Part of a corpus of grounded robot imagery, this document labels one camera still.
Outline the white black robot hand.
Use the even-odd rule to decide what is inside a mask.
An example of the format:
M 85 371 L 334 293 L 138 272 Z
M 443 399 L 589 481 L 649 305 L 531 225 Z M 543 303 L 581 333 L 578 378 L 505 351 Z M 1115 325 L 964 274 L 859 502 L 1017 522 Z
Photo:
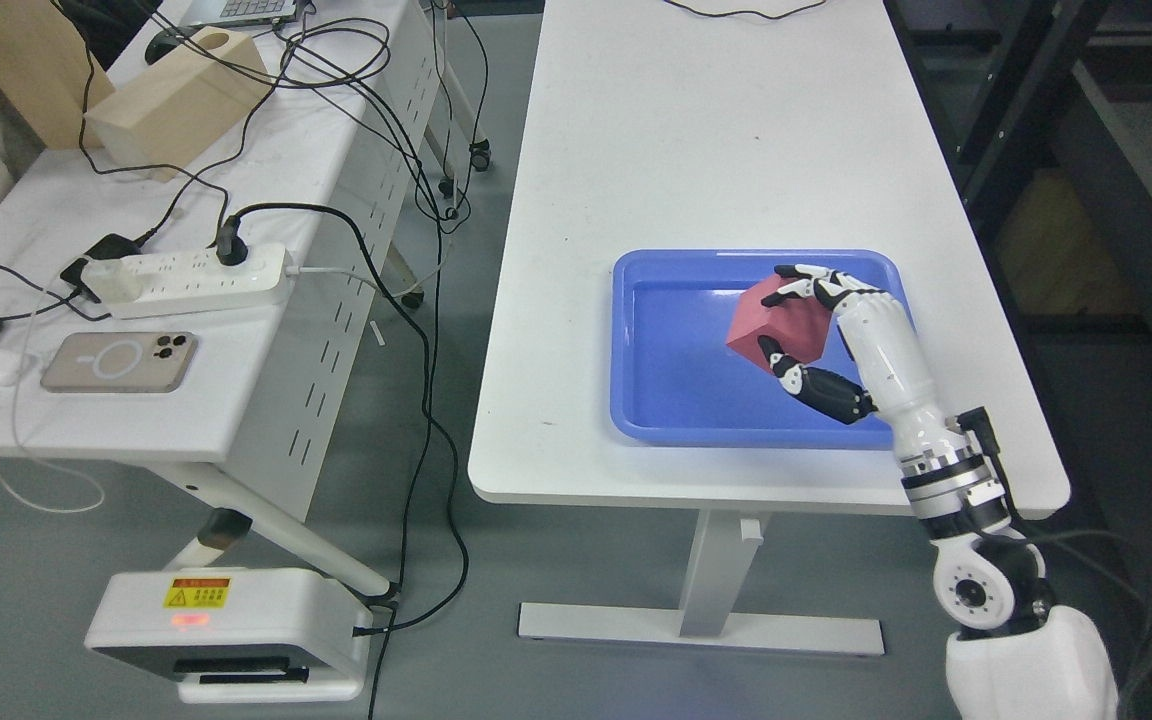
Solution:
M 761 334 L 760 351 L 787 395 L 844 424 L 870 414 L 886 420 L 893 454 L 905 477 L 947 468 L 968 456 L 968 439 L 948 425 L 914 324 L 895 296 L 827 266 L 783 264 L 774 272 L 782 285 L 761 305 L 814 300 L 826 306 L 835 314 L 861 377 L 855 384 L 810 366 Z

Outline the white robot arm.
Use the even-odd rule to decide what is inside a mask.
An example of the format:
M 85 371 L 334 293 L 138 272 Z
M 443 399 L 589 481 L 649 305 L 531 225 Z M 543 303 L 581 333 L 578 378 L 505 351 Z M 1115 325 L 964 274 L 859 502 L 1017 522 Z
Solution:
M 1093 621 L 1059 602 L 1036 541 L 1015 526 L 983 409 L 890 416 L 911 510 L 935 551 L 937 601 L 957 629 L 946 682 L 965 719 L 1111 719 L 1117 685 Z

